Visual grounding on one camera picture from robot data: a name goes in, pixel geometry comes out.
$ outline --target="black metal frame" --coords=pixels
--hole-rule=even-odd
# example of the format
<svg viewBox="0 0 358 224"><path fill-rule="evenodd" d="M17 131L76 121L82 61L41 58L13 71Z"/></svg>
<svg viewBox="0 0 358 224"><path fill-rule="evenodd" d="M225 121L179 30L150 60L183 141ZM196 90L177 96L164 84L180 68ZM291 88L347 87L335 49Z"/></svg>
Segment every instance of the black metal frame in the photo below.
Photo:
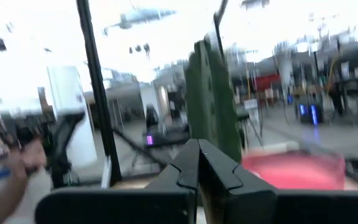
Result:
<svg viewBox="0 0 358 224"><path fill-rule="evenodd" d="M102 136L104 153L111 160L111 178L110 186L119 182L121 170L117 156L117 148L112 133L111 120L109 116L109 108L107 105L106 92L103 85L103 76L99 62L98 50L94 39L93 26L91 21L91 12L88 0L77 0L78 15L80 16L81 29L84 35L86 57L88 59L89 74L94 95L94 102L98 110L100 119L100 132Z"/></svg>

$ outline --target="pink object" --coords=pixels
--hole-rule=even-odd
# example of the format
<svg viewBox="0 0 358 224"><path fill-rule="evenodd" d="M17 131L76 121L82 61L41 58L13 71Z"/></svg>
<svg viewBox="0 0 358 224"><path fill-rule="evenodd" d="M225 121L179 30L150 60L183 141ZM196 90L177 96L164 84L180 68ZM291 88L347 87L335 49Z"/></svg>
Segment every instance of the pink object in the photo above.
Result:
<svg viewBox="0 0 358 224"><path fill-rule="evenodd" d="M242 165L279 189L343 190L345 185L340 155L260 154L243 157Z"/></svg>

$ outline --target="purple light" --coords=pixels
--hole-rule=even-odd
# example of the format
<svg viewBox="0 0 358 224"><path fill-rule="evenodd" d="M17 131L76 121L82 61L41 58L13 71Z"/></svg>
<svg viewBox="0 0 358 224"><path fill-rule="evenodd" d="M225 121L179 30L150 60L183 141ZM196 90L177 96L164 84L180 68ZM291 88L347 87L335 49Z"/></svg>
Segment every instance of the purple light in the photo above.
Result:
<svg viewBox="0 0 358 224"><path fill-rule="evenodd" d="M153 144L153 137L152 137L152 136L147 136L147 137L146 137L146 140L147 140L147 144L148 144L148 145L152 145L152 144Z"/></svg>

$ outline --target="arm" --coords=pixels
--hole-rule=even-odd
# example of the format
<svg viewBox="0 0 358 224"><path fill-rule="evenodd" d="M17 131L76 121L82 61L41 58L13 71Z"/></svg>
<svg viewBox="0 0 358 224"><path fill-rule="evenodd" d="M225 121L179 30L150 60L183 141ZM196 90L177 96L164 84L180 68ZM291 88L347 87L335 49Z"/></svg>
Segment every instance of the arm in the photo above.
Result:
<svg viewBox="0 0 358 224"><path fill-rule="evenodd" d="M12 174L0 190L0 223L12 215L22 200L27 186L27 175Z"/></svg>

